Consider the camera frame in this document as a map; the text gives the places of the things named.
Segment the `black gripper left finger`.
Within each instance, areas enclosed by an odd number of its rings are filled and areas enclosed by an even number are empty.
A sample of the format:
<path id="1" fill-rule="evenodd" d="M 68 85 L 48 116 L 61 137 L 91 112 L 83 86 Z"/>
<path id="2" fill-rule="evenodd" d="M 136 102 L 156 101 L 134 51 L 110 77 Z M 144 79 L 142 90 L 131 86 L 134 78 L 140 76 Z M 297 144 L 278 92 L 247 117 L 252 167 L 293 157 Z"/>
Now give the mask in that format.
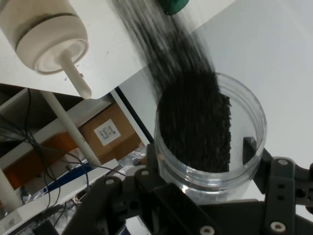
<path id="1" fill-rule="evenodd" d="M 117 235 L 139 216 L 153 235 L 221 235 L 222 229 L 175 184 L 159 175 L 155 145 L 133 176 L 101 177 L 64 230 L 65 235 Z"/>

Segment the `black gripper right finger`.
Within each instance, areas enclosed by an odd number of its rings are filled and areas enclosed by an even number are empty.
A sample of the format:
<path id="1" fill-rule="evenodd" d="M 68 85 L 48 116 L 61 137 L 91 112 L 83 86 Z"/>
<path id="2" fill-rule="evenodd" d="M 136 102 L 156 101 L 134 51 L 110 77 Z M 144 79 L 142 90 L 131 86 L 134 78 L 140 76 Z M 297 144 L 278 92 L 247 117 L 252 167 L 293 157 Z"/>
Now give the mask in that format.
<path id="1" fill-rule="evenodd" d="M 272 157 L 263 150 L 253 178 L 265 195 L 263 235 L 311 235 L 313 223 L 296 215 L 296 205 L 313 212 L 313 168 L 302 168 L 291 159 Z"/>

